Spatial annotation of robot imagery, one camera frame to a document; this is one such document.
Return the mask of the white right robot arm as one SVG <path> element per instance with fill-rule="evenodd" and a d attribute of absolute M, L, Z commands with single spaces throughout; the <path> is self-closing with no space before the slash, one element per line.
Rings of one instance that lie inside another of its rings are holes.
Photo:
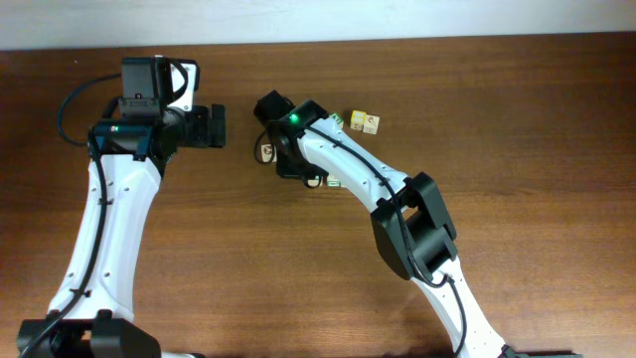
<path fill-rule="evenodd" d="M 366 207 L 379 254 L 422 291 L 454 356 L 512 356 L 467 284 L 456 229 L 431 177 L 410 177 L 382 162 L 313 100 L 295 105 L 273 90 L 256 102 L 253 114 L 270 141 L 279 176 L 308 181 L 332 174 Z"/>

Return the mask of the soccer ball wooden block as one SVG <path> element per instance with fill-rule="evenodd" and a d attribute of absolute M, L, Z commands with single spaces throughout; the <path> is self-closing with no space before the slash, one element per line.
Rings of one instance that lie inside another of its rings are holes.
<path fill-rule="evenodd" d="M 260 145 L 260 157 L 263 163 L 274 163 L 277 161 L 275 148 L 271 144 Z"/>

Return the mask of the green N wooden block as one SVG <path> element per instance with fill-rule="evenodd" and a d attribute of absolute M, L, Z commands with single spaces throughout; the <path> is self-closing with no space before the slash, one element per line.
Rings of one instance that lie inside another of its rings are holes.
<path fill-rule="evenodd" d="M 339 113 L 334 112 L 330 115 L 330 117 L 336 121 L 340 128 L 344 127 L 344 119 L 340 116 Z"/>

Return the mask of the yellow J wooden block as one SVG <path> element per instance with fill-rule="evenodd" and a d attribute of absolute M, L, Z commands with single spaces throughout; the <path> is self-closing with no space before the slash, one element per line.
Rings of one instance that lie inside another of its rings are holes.
<path fill-rule="evenodd" d="M 367 114 L 364 111 L 353 110 L 350 117 L 350 127 L 354 130 L 362 131 L 366 122 Z"/>

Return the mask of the yellow W wooden block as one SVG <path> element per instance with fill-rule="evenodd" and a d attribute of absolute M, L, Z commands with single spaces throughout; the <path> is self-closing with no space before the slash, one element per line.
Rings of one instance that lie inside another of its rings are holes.
<path fill-rule="evenodd" d="M 366 114 L 363 124 L 363 131 L 369 134 L 376 134 L 379 128 L 380 118 L 375 115 Z"/>

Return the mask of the white back board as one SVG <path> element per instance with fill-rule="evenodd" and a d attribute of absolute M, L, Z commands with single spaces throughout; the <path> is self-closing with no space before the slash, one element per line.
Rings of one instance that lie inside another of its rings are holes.
<path fill-rule="evenodd" d="M 4 50 L 632 31 L 633 0 L 1 0 Z"/>

